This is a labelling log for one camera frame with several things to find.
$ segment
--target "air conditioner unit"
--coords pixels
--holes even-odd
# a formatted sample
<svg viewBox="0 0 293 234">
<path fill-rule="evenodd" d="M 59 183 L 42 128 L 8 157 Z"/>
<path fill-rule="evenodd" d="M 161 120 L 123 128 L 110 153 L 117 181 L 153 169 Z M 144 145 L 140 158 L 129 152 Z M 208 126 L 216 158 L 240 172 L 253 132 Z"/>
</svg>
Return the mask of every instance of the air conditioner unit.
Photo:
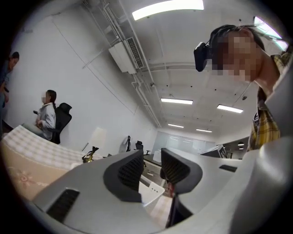
<svg viewBox="0 0 293 234">
<path fill-rule="evenodd" d="M 137 73 L 143 67 L 141 57 L 133 38 L 119 42 L 109 49 L 110 54 L 122 72 Z"/>
</svg>

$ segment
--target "glass wall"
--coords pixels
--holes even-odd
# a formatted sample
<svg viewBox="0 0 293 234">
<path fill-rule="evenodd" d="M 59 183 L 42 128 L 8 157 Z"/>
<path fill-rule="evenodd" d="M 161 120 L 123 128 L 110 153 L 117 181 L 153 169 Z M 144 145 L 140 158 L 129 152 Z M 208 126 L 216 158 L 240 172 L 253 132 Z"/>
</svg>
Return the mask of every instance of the glass wall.
<svg viewBox="0 0 293 234">
<path fill-rule="evenodd" d="M 191 154 L 201 154 L 207 149 L 216 146 L 215 142 L 202 141 L 192 138 L 158 132 L 152 154 L 161 148 L 179 149 Z"/>
</svg>

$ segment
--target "black strap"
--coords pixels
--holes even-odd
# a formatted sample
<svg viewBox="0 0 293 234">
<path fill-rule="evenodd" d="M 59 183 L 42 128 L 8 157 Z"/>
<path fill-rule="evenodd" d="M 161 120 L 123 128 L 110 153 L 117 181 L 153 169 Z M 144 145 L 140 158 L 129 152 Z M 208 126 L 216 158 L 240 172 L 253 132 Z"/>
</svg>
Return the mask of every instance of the black strap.
<svg viewBox="0 0 293 234">
<path fill-rule="evenodd" d="M 130 136 L 128 136 L 128 138 L 127 138 L 127 141 L 126 141 L 126 143 L 127 143 L 127 152 L 128 151 L 130 151 L 131 150 L 131 143 L 130 143 L 130 139 L 131 139 L 131 137 Z"/>
</svg>

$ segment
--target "ceiling light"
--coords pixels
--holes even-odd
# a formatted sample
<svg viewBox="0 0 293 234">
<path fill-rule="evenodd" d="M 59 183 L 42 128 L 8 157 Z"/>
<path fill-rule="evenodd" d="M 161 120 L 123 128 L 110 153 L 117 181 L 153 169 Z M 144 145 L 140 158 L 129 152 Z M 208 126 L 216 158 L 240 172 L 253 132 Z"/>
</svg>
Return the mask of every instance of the ceiling light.
<svg viewBox="0 0 293 234">
<path fill-rule="evenodd" d="M 254 18 L 254 25 L 257 25 L 257 28 L 260 29 L 262 32 L 269 36 L 273 36 L 276 38 L 281 39 L 280 35 L 273 30 L 268 24 L 264 23 L 259 17 Z M 288 44 L 283 41 L 274 41 L 283 51 L 285 51 L 288 47 Z"/>
<path fill-rule="evenodd" d="M 207 133 L 212 133 L 212 131 L 208 131 L 208 130 L 202 130 L 202 129 L 197 129 L 197 131 L 201 131 L 201 132 L 207 132 Z"/>
<path fill-rule="evenodd" d="M 237 108 L 230 107 L 230 106 L 224 106 L 224 105 L 218 105 L 217 108 L 221 109 L 221 110 L 230 111 L 230 112 L 236 112 L 236 113 L 242 113 L 243 112 L 243 110 L 241 110 L 241 109 L 237 109 Z"/>
<path fill-rule="evenodd" d="M 157 14 L 164 11 L 173 10 L 203 10 L 202 0 L 172 0 L 159 2 L 153 5 L 143 7 L 132 13 L 134 20 Z"/>
<path fill-rule="evenodd" d="M 183 126 L 179 126 L 179 125 L 174 125 L 174 124 L 169 124 L 169 123 L 168 123 L 168 125 L 169 125 L 169 126 L 173 126 L 173 127 L 179 127 L 179 128 L 184 128 Z"/>
<path fill-rule="evenodd" d="M 182 99 L 172 99 L 172 98 L 161 98 L 162 102 L 171 102 L 171 103 L 180 103 L 180 104 L 189 104 L 193 103 L 192 100 L 182 100 Z"/>
</svg>

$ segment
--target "black office chair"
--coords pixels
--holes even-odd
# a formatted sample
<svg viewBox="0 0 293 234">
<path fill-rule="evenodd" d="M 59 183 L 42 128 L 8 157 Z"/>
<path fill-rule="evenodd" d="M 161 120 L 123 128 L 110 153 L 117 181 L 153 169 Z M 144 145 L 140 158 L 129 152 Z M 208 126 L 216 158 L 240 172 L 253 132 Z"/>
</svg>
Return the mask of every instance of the black office chair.
<svg viewBox="0 0 293 234">
<path fill-rule="evenodd" d="M 69 106 L 67 103 L 61 103 L 59 107 L 56 108 L 56 125 L 55 128 L 48 128 L 50 132 L 52 132 L 52 139 L 51 142 L 55 144 L 60 144 L 60 134 L 62 130 L 65 128 L 65 126 L 70 122 L 72 119 L 71 114 L 69 114 L 70 109 L 72 109 L 71 106 Z"/>
<path fill-rule="evenodd" d="M 137 143 L 136 143 L 136 149 L 143 149 L 143 144 L 142 144 L 141 141 L 137 141 Z M 149 155 L 148 152 L 150 152 L 150 150 L 147 150 L 146 151 L 146 154 L 144 154 L 144 155 Z"/>
</svg>

